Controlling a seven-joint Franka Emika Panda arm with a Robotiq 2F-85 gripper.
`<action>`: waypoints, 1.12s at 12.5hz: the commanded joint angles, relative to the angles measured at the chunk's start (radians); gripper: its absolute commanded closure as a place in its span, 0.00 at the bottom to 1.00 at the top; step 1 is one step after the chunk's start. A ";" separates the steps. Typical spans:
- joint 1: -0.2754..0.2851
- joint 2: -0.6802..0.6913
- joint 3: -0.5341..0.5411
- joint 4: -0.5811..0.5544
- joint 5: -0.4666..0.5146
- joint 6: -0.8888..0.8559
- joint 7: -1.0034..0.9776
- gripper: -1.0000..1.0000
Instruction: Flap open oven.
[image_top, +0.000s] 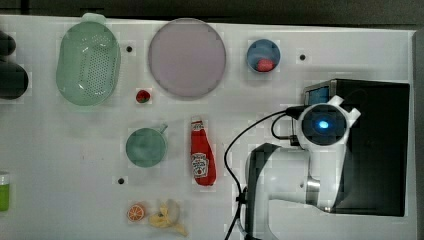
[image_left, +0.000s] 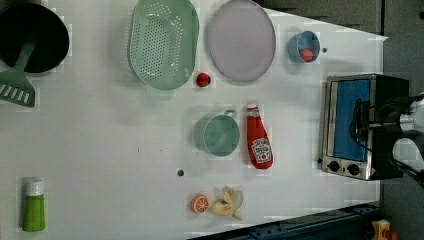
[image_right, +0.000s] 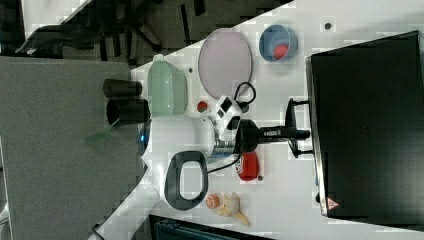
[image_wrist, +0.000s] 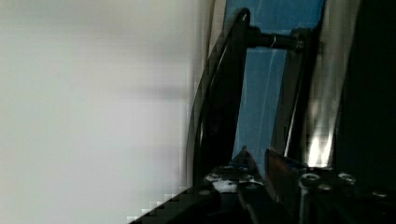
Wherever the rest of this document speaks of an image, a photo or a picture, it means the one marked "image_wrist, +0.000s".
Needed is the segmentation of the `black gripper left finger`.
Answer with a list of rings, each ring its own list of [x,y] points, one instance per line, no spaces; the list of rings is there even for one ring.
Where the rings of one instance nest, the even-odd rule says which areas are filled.
[[[219,194],[219,207],[205,216],[206,224],[262,224],[265,186],[246,147],[228,164],[214,168],[204,182]]]

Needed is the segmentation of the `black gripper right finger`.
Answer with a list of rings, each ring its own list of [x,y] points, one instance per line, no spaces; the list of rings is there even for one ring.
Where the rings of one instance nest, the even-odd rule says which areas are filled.
[[[304,185],[305,166],[269,148],[265,152],[265,178],[273,195],[296,224],[308,224],[308,187]]]

